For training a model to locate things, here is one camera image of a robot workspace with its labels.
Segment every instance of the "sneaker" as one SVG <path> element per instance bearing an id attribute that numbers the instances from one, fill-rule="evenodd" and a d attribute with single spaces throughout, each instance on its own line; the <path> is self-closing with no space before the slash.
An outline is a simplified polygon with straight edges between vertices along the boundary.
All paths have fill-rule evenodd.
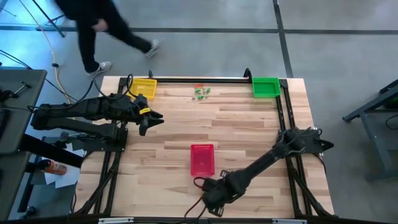
<path id="1" fill-rule="evenodd" d="M 148 52 L 145 53 L 145 57 L 151 58 L 152 56 L 154 56 L 158 47 L 159 47 L 159 41 L 156 39 L 153 40 L 152 47 L 150 48 L 150 50 Z"/>
<path id="2" fill-rule="evenodd" d="M 112 68 L 112 63 L 111 62 L 101 62 L 101 63 L 99 63 L 99 67 L 98 67 L 97 71 L 87 73 L 87 75 L 90 78 L 94 78 L 94 77 L 96 77 L 97 75 L 99 75 L 101 73 L 109 71 L 109 69 L 111 69 L 111 68 Z"/>

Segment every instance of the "wooden table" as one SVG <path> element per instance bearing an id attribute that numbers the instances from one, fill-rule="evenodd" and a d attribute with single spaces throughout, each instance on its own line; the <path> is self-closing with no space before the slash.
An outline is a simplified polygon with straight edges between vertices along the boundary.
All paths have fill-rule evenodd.
<path id="1" fill-rule="evenodd" d="M 116 93 L 119 79 L 104 77 L 102 91 Z M 304 80 L 288 79 L 288 83 L 296 125 L 301 129 L 313 126 Z M 144 137 L 138 135 L 135 124 L 128 124 L 129 139 L 119 166 L 112 216 L 182 217 L 201 194 L 190 175 L 191 144 L 214 144 L 214 178 L 218 178 L 221 169 L 246 167 L 275 143 L 280 129 L 275 99 L 253 98 L 251 84 L 206 83 L 205 87 L 211 87 L 210 96 L 200 101 L 192 100 L 192 83 L 158 83 L 149 106 L 164 115 L 165 123 L 150 128 Z M 103 152 L 94 152 L 83 163 L 75 210 L 98 185 L 103 156 Z M 306 154 L 303 164 L 309 189 L 333 213 L 321 162 Z M 298 196 L 304 211 L 301 191 Z M 198 204 L 188 216 L 198 216 L 203 207 Z M 203 216 L 214 217 L 208 212 Z M 225 206 L 223 217 L 294 217 L 285 161 L 276 162 L 253 179 L 244 196 Z"/>

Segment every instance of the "white paper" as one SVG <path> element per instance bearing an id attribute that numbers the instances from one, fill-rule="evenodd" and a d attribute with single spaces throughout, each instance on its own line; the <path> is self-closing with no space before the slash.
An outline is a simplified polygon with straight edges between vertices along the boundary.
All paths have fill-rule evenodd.
<path id="1" fill-rule="evenodd" d="M 74 151 L 72 149 L 72 144 L 67 144 L 66 151 L 72 152 L 78 156 L 83 157 L 84 150 L 76 150 Z M 55 188 L 60 188 L 60 187 L 65 187 L 69 185 L 73 185 L 77 182 L 79 179 L 80 175 L 80 169 L 74 166 L 66 165 L 67 166 L 67 173 L 63 175 L 55 175 L 55 174 L 49 174 L 49 173 L 44 173 L 45 177 L 45 182 L 47 184 L 51 184 L 55 182 Z"/>

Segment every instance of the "person's leg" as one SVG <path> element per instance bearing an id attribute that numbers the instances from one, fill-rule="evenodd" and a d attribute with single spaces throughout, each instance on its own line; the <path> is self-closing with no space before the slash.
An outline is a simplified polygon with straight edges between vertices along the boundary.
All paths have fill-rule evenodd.
<path id="1" fill-rule="evenodd" d="M 106 1 L 106 7 L 103 10 L 103 19 L 108 23 L 108 33 L 110 35 L 140 50 L 144 54 L 151 51 L 152 43 L 130 32 L 128 25 L 111 1 Z"/>
<path id="2" fill-rule="evenodd" d="M 96 32 L 88 25 L 76 22 L 81 59 L 88 73 L 97 71 L 100 66 L 94 59 Z"/>

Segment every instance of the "gray floor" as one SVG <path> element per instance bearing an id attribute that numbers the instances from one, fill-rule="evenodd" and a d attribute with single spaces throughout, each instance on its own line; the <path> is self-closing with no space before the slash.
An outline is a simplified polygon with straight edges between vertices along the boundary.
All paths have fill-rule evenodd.
<path id="1" fill-rule="evenodd" d="M 6 9 L 15 2 L 9 0 Z M 286 29 L 398 29 L 395 13 L 398 2 L 394 0 L 279 2 Z M 276 28 L 271 0 L 118 0 L 116 4 L 132 27 Z M 0 23 L 15 19 L 5 17 L 4 11 L 0 12 Z M 140 52 L 106 34 L 98 35 L 96 58 L 114 63 L 106 75 L 145 75 L 151 69 L 154 75 L 240 77 L 249 67 L 254 76 L 286 77 L 278 34 L 139 35 L 162 41 L 155 58 L 147 60 Z M 40 32 L 0 31 L 0 37 L 0 49 L 31 67 L 48 70 L 47 78 L 54 81 L 50 49 Z M 67 92 L 78 98 L 90 79 L 80 61 L 76 33 L 67 33 L 62 39 L 51 32 L 49 37 L 62 66 L 61 82 Z M 323 137 L 335 143 L 325 153 L 325 163 L 336 214 L 396 222 L 398 180 L 365 181 L 364 176 L 379 167 L 375 153 L 361 122 L 345 124 L 341 117 L 397 79 L 398 35 L 289 34 L 286 39 L 294 77 L 305 79 L 314 122 L 323 129 Z M 5 66 L 15 65 L 2 57 L 0 61 Z M 39 103 L 62 101 L 64 97 L 45 84 Z M 39 138 L 56 136 L 59 130 L 38 132 L 29 128 L 27 132 Z M 52 186 L 39 186 L 30 204 L 39 208 L 40 216 L 60 215 L 68 211 L 72 194 L 73 187 L 54 190 Z M 13 210 L 10 218 L 18 216 Z"/>

